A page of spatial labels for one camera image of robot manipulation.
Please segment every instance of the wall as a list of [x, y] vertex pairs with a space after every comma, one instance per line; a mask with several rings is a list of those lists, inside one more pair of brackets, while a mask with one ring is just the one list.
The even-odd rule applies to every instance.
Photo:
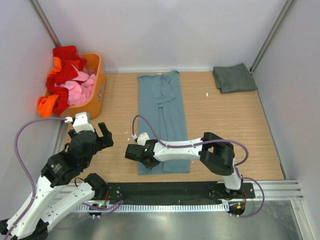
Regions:
[[[0, 32], [2, 220], [11, 217], [31, 193], [14, 152], [14, 138], [24, 123], [39, 117], [37, 99], [45, 92], [54, 45], [26, 0], [0, 1]], [[52, 154], [58, 127], [58, 122], [40, 122], [21, 134], [20, 154], [35, 180]]]
[[296, 1], [255, 72], [279, 156], [320, 226], [320, 1]]
[[39, 0], [63, 45], [108, 72], [251, 67], [285, 0]]

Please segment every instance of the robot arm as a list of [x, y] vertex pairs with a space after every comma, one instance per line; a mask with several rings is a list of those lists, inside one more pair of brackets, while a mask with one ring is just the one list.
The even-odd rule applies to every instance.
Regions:
[[149, 139], [147, 133], [139, 135], [136, 144], [129, 144], [125, 157], [130, 160], [142, 163], [147, 169], [152, 169], [161, 162], [168, 160], [190, 160], [201, 161], [212, 173], [223, 177], [224, 185], [229, 190], [239, 190], [242, 185], [242, 180], [235, 170], [235, 152], [234, 146], [231, 143], [205, 143], [209, 140], [220, 140], [219, 136], [205, 132], [203, 137], [187, 140], [187, 141], [162, 141], [165, 147], [156, 139]]
[[[67, 117], [66, 122], [71, 123], [73, 119]], [[64, 150], [51, 156], [41, 170], [34, 202], [28, 212], [14, 225], [29, 205], [32, 194], [13, 217], [0, 221], [1, 234], [7, 234], [8, 230], [14, 227], [10, 233], [12, 239], [45, 239], [48, 232], [78, 205], [93, 197], [103, 198], [107, 192], [107, 184], [100, 176], [91, 173], [76, 190], [54, 206], [48, 207], [73, 178], [89, 167], [93, 155], [113, 146], [112, 133], [108, 131], [105, 123], [101, 122], [98, 126], [103, 135], [101, 137], [90, 124], [90, 116], [86, 112], [75, 116], [74, 129], [68, 132], [71, 141], [66, 144]]]

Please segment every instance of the orange plastic bin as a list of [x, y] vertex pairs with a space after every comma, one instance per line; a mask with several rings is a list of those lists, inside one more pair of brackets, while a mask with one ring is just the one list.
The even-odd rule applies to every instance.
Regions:
[[[96, 71], [96, 79], [94, 84], [93, 94], [89, 101], [79, 106], [69, 106], [60, 115], [61, 117], [74, 117], [81, 112], [90, 114], [91, 119], [97, 118], [101, 113], [102, 103], [104, 100], [105, 87], [106, 87], [106, 74], [102, 65], [102, 60], [97, 53], [83, 53], [82, 57], [86, 59], [85, 67], [90, 70]], [[46, 89], [45, 96], [49, 96], [50, 92]]]

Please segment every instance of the white panel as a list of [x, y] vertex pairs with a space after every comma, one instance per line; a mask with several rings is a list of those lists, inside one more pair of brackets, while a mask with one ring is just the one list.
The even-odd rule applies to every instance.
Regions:
[[40, 0], [63, 45], [108, 72], [250, 67], [285, 0]]
[[[31, 192], [14, 152], [14, 138], [26, 122], [38, 118], [37, 99], [52, 68], [52, 41], [29, 1], [0, 1], [0, 220], [11, 217]], [[58, 122], [29, 126], [19, 139], [26, 167], [37, 180], [52, 154]]]
[[296, 1], [255, 72], [285, 173], [298, 180], [316, 226], [320, 226], [319, 9], [318, 0]]

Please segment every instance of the light wood surface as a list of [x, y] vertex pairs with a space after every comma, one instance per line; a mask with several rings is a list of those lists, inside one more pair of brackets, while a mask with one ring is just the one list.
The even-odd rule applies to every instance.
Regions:
[[[124, 157], [127, 145], [134, 143], [131, 125], [138, 113], [137, 76], [137, 73], [107, 74], [101, 115], [91, 123], [97, 128], [99, 122], [105, 122], [112, 132], [114, 146], [98, 152], [80, 177], [97, 173], [107, 182], [222, 180], [199, 161], [191, 162], [190, 173], [138, 175], [138, 163]], [[256, 180], [284, 179], [256, 91], [221, 94], [211, 72], [181, 72], [180, 82], [189, 139], [212, 132], [239, 141], [249, 150], [249, 159], [239, 167], [241, 174]], [[239, 162], [245, 153], [237, 145], [234, 149]]]

